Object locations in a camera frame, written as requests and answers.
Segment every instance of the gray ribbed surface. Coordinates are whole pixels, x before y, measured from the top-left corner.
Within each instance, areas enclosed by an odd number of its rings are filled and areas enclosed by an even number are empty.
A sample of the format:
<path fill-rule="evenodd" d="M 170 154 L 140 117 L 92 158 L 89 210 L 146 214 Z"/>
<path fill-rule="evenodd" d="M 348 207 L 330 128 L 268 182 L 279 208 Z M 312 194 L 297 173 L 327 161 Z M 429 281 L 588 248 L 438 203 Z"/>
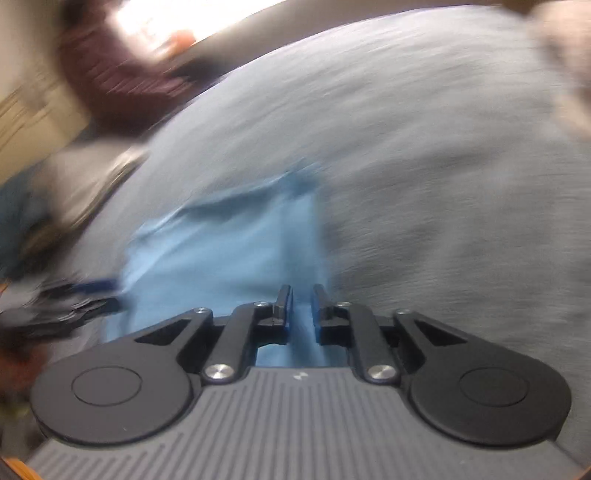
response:
<path fill-rule="evenodd" d="M 105 450 L 51 441 L 29 464 L 44 480 L 564 480 L 580 473 L 550 442 L 470 448 L 426 427 L 393 388 L 362 383 L 348 369 L 305 371 L 254 368 L 242 382 L 206 389 L 180 424 L 150 440 Z"/>

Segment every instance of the hand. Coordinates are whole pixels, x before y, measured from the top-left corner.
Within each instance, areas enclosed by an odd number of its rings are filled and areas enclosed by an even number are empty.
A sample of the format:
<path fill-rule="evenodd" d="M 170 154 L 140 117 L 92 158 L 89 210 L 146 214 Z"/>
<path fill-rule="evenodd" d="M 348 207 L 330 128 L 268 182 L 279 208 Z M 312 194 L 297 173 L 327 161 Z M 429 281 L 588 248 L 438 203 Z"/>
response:
<path fill-rule="evenodd" d="M 35 345 L 22 359 L 13 353 L 0 351 L 0 392 L 19 393 L 31 388 L 48 357 L 46 345 Z"/>
<path fill-rule="evenodd" d="M 562 0 L 537 6 L 531 14 L 534 32 L 581 84 L 591 83 L 591 2 Z"/>

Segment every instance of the circular pad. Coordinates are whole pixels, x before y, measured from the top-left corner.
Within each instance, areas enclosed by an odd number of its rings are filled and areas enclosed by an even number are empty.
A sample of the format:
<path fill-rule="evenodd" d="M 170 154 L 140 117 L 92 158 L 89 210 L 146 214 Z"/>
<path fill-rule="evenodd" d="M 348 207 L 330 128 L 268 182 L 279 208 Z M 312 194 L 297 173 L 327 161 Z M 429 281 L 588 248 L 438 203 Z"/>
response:
<path fill-rule="evenodd" d="M 179 418 L 194 385 L 166 347 L 125 338 L 66 358 L 31 391 L 44 430 L 69 443 L 136 442 Z"/>
<path fill-rule="evenodd" d="M 480 358 L 478 349 L 465 350 L 445 351 L 414 374 L 410 401 L 427 423 L 483 446 L 528 445 L 557 435 L 570 391 L 555 370 L 507 350 Z"/>
<path fill-rule="evenodd" d="M 97 367 L 82 372 L 72 382 L 74 395 L 88 405 L 109 407 L 134 398 L 142 378 L 124 367 Z"/>
<path fill-rule="evenodd" d="M 527 382 L 502 368 L 478 368 L 460 380 L 460 390 L 473 402 L 489 407 L 508 407 L 527 395 Z"/>

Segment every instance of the blue towel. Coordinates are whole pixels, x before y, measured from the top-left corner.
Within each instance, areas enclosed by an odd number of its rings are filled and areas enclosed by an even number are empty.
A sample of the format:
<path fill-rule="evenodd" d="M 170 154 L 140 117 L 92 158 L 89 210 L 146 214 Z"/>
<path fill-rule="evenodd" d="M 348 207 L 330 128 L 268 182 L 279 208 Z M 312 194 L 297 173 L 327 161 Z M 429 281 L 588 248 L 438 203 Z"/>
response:
<path fill-rule="evenodd" d="M 294 289 L 287 346 L 258 350 L 256 364 L 328 367 L 346 364 L 344 349 L 316 343 L 312 285 L 327 283 L 316 219 L 316 182 L 307 169 L 254 187 L 217 194 L 142 226 L 122 275 L 134 306 L 108 323 L 113 339 L 196 307 L 215 316 L 242 304 L 274 301 Z"/>

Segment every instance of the black gripper pad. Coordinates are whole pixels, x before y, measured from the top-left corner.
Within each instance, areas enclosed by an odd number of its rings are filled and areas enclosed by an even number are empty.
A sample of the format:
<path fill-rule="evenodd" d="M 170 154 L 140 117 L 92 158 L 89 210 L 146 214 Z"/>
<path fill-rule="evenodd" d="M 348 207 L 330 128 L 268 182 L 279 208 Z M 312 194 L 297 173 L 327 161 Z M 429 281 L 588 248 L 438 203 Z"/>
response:
<path fill-rule="evenodd" d="M 177 356 L 211 322 L 210 310 L 190 311 L 53 365 L 31 391 L 41 427 L 88 446 L 134 442 L 165 429 L 199 395 L 198 376 L 187 375 Z"/>
<path fill-rule="evenodd" d="M 410 357 L 421 357 L 403 389 L 427 423 L 482 446 L 556 438 L 571 405 L 557 371 L 416 312 L 397 314 L 395 322 L 401 343 L 413 345 Z"/>

